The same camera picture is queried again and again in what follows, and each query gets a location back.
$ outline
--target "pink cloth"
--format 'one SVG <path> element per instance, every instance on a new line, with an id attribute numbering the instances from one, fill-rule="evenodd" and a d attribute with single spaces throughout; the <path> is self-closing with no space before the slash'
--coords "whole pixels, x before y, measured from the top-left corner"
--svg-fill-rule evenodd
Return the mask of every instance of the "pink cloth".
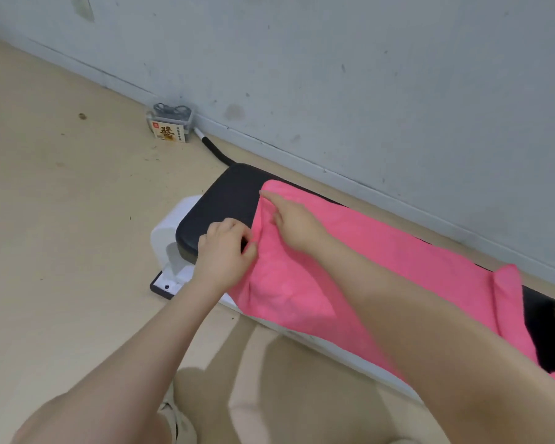
<path id="1" fill-rule="evenodd" d="M 538 363 L 524 325 L 518 269 L 490 272 L 446 249 L 291 185 L 270 180 L 264 190 L 304 204 L 327 231 L 378 265 L 459 306 Z M 380 352 L 331 277 L 311 257 L 285 245 L 261 198 L 253 219 L 259 258 L 229 295 L 247 315 L 314 335 L 400 376 Z"/>

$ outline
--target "baseboard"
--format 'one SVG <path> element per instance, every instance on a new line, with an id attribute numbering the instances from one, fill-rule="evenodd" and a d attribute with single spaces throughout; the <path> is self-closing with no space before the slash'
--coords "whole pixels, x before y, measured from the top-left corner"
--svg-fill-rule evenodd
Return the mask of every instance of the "baseboard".
<path id="1" fill-rule="evenodd" d="M 0 39 L 8 42 L 16 48 L 26 51 L 34 56 L 44 59 L 52 64 L 65 68 L 73 73 L 80 74 L 91 81 L 104 87 L 110 88 L 121 95 L 127 96 L 142 104 L 147 104 L 152 93 L 144 90 L 128 81 L 117 78 L 116 76 L 103 72 L 98 68 L 83 63 L 73 57 L 62 54 L 52 48 L 37 43 L 23 35 L 10 29 L 0 26 Z M 318 180 L 331 187 L 348 193 L 358 199 L 374 204 L 381 209 L 385 209 L 395 215 L 401 216 L 413 223 L 435 231 L 441 235 L 458 241 L 465 246 L 476 249 L 488 254 L 500 261 L 516 264 L 522 271 L 540 277 L 551 283 L 555 283 L 555 268 L 531 257 L 525 256 L 513 249 L 495 243 L 488 238 L 466 230 L 437 216 L 429 214 L 421 209 L 411 206 L 403 201 L 392 198 L 386 193 L 369 186 L 362 185 L 354 180 L 341 176 L 333 171 L 318 166 L 303 158 L 294 156 L 281 149 L 278 149 L 266 142 L 258 140 L 249 135 L 240 133 L 228 126 L 224 126 L 212 119 L 197 115 L 197 124 L 200 129 L 209 134 L 216 135 L 223 140 L 234 143 L 236 146 L 247 151 L 265 157 L 273 162 L 279 163 L 289 169 L 297 171 L 309 178 Z"/>

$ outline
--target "wall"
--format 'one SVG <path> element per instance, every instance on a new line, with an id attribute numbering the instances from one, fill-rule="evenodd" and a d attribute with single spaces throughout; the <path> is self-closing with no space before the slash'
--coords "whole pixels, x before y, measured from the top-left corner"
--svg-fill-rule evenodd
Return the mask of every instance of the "wall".
<path id="1" fill-rule="evenodd" d="M 555 282 L 555 0 L 90 2 L 0 36 Z"/>

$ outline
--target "person's left hand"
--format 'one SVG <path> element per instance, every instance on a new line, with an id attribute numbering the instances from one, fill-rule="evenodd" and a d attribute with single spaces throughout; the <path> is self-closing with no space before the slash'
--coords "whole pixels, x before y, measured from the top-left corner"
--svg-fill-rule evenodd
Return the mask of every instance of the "person's left hand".
<path id="1" fill-rule="evenodd" d="M 206 235 L 199 238 L 192 281 L 209 285 L 217 295 L 236 285 L 257 257 L 256 243 L 250 243 L 241 254 L 243 237 L 251 241 L 251 229 L 233 218 L 210 224 Z"/>

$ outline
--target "product label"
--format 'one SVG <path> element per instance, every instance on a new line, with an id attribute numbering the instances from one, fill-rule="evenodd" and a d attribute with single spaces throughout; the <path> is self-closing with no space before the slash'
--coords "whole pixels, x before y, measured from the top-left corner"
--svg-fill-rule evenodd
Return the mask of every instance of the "product label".
<path id="1" fill-rule="evenodd" d="M 163 123 L 162 121 L 150 120 L 152 132 L 157 138 L 168 141 L 180 141 L 185 143 L 185 132 L 183 125 Z"/>

